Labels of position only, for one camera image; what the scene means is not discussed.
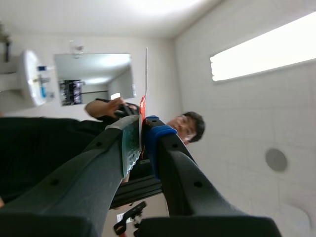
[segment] black shirt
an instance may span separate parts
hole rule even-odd
[[[0,118],[0,197],[14,200],[79,155],[117,121],[69,118]]]

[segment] man's hair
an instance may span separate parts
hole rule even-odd
[[[197,142],[202,138],[205,131],[205,122],[203,120],[203,117],[198,113],[192,111],[186,112],[183,115],[192,118],[195,122],[197,134],[190,140],[190,142]]]

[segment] white tiled wall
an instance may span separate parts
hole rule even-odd
[[[209,57],[315,10],[314,0],[226,0],[175,41],[183,108],[207,122],[194,158],[232,204],[271,216],[285,237],[316,236],[316,63],[213,83]],[[285,153],[284,173],[265,163],[269,148]],[[308,213],[310,233],[285,205]]]
[[[178,76],[174,44],[168,39],[137,39],[115,37],[74,37],[44,35],[13,35],[12,62],[4,64],[0,60],[0,73],[16,70],[14,61],[23,50],[33,50],[43,64],[53,66],[55,54],[69,54],[69,40],[84,45],[85,53],[130,53],[132,73],[137,97],[128,102],[139,104],[145,93],[145,48],[149,48],[148,115],[157,115],[167,122],[182,111],[178,87]],[[57,98],[37,108],[26,108],[23,98],[12,92],[0,92],[0,111],[6,116],[47,116],[59,118],[89,119],[84,105],[61,107],[58,98],[55,70],[51,73],[52,84]]]

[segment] mirror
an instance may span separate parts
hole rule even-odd
[[[130,54],[72,54],[55,56],[62,106],[136,96]]]

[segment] blue clamp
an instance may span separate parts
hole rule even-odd
[[[157,116],[149,116],[147,117],[151,119],[159,119]],[[151,128],[146,134],[145,137],[145,151],[150,159],[150,163],[152,164],[152,168],[154,170],[154,175],[156,179],[159,179],[158,169],[157,169],[157,159],[156,159],[156,148],[157,148],[157,140],[168,134],[177,134],[177,130],[173,129],[169,125],[162,125]]]

